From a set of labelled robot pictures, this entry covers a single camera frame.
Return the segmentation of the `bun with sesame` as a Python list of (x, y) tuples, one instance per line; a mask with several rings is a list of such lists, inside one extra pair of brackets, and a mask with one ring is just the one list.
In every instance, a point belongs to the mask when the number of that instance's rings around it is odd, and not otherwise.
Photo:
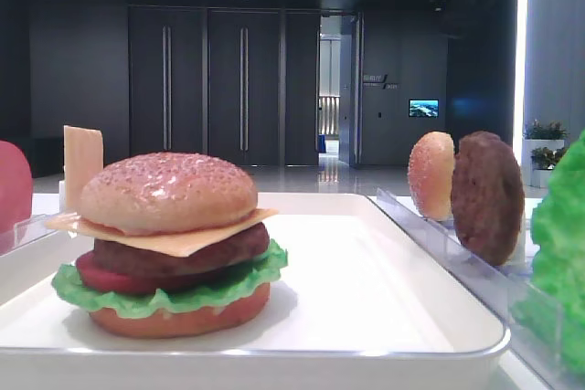
[(201, 153), (148, 153), (107, 165), (85, 184), (77, 212), (127, 235), (183, 233), (240, 221), (258, 191), (237, 165)]

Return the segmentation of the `cheese slice on burger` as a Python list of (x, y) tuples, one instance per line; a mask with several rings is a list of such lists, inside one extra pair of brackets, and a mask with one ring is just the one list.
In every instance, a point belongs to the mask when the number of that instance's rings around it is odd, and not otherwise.
[(120, 230), (93, 224), (76, 213), (51, 216), (44, 222), (44, 225), (47, 229), (68, 231), (87, 237), (119, 242), (131, 248), (146, 249), (176, 258), (186, 258), (201, 248), (232, 237), (277, 214), (278, 210), (274, 208), (257, 208), (245, 220), (226, 227), (148, 236), (124, 235)]

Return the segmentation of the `meat patty in burger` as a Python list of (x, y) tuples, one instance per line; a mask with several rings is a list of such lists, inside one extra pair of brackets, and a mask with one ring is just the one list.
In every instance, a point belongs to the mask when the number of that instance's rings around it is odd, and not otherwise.
[(102, 239), (94, 240), (93, 257), (98, 266), (109, 271), (153, 278), (200, 274), (233, 266), (263, 254), (269, 243), (268, 230), (259, 223), (188, 257), (172, 257)]

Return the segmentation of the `orange cheese slice on stand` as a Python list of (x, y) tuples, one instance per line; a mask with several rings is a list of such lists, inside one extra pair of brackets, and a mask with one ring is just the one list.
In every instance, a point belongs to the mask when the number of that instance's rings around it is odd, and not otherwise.
[(63, 126), (64, 207), (76, 211), (83, 187), (103, 169), (103, 138), (100, 130)]

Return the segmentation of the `tomato slice in burger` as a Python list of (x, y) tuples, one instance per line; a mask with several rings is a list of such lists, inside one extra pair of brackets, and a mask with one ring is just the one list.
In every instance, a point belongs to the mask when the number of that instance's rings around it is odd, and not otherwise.
[(102, 293), (145, 295), (157, 289), (178, 290), (183, 287), (179, 278), (136, 278), (102, 269), (95, 263), (92, 251), (77, 258), (75, 267), (86, 287)]

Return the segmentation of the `lettuce leaf in burger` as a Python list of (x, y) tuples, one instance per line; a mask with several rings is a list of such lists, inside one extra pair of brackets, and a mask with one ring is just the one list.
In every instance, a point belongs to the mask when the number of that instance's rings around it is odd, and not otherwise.
[(271, 240), (263, 254), (229, 268), (218, 280), (179, 292), (157, 289), (144, 296), (98, 292), (84, 286), (78, 269), (67, 264), (59, 267), (51, 286), (60, 299), (87, 312), (113, 310), (123, 319), (136, 320), (158, 310), (181, 313), (204, 307), (226, 307), (251, 296), (260, 285), (278, 280), (281, 269), (287, 266), (288, 251)]

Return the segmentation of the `red tomato slice on stand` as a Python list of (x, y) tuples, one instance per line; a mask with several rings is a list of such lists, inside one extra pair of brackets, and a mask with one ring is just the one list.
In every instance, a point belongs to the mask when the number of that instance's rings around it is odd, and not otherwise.
[(33, 178), (27, 158), (14, 144), (1, 141), (1, 232), (32, 213)]

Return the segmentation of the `bun slice on stand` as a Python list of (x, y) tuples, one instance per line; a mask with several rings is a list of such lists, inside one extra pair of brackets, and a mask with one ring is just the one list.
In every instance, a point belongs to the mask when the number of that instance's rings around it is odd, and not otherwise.
[(427, 132), (412, 147), (409, 191), (419, 213), (435, 221), (451, 217), (454, 144), (446, 132)]

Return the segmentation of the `white metal tray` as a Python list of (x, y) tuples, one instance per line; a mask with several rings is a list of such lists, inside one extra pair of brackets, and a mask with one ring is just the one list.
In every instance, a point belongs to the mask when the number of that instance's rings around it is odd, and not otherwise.
[(116, 337), (60, 300), (88, 237), (1, 258), (4, 389), (483, 389), (508, 326), (362, 195), (264, 193), (289, 264), (254, 320), (174, 340)]

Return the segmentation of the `bottom bun in burger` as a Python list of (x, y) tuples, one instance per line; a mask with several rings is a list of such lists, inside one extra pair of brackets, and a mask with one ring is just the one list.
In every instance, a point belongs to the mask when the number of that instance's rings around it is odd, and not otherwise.
[(259, 315), (271, 295), (271, 284), (261, 284), (249, 297), (225, 307), (203, 307), (197, 311), (172, 313), (160, 309), (149, 317), (125, 319), (112, 309), (90, 312), (103, 330), (134, 339), (165, 339), (197, 336), (234, 328)]

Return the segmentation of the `potted plants in white planter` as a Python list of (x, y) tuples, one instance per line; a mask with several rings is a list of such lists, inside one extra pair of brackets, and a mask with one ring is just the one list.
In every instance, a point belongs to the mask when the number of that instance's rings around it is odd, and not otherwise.
[(544, 188), (558, 161), (566, 151), (567, 130), (559, 121), (533, 120), (525, 126), (522, 143), (524, 184)]

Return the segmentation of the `clear long left acrylic strip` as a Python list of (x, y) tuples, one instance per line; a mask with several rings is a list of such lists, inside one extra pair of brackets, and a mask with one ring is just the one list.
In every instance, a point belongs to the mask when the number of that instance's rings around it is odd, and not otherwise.
[(4, 256), (9, 252), (52, 236), (62, 235), (62, 232), (46, 227), (49, 219), (56, 215), (33, 215), (13, 225), (13, 228), (3, 232), (0, 240), (0, 255)]

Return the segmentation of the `clear long acrylic strip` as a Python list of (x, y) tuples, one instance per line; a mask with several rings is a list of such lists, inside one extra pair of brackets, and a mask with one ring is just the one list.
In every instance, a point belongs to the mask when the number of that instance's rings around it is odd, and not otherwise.
[(511, 329), (511, 351), (547, 389), (582, 389), (584, 373), (570, 365), (569, 348), (584, 357), (584, 329), (567, 319), (561, 304), (529, 280), (526, 261), (494, 268), (460, 245), (452, 221), (416, 213), (406, 197), (378, 189), (376, 204), (428, 250), (476, 298)]
[(13, 225), (13, 228), (3, 232), (0, 240), (0, 255), (4, 256), (9, 252), (52, 236), (62, 235), (62, 232), (46, 227), (49, 219), (56, 215), (33, 215)]

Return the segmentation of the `clear long right acrylic strip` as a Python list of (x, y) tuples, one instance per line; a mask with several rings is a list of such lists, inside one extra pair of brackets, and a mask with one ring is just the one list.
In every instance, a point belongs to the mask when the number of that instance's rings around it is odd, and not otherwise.
[(476, 298), (511, 329), (511, 351), (547, 389), (582, 389), (584, 373), (570, 365), (569, 348), (584, 357), (584, 329), (567, 319), (561, 304), (529, 280), (526, 261), (494, 268), (460, 245), (452, 221), (416, 213), (406, 197), (378, 189), (376, 204), (428, 250)]

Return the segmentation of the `wall display screen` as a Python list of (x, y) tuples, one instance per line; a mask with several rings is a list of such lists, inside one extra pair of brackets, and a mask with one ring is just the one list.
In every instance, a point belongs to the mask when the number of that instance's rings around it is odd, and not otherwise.
[(437, 118), (439, 116), (439, 102), (437, 100), (409, 100), (409, 116)]

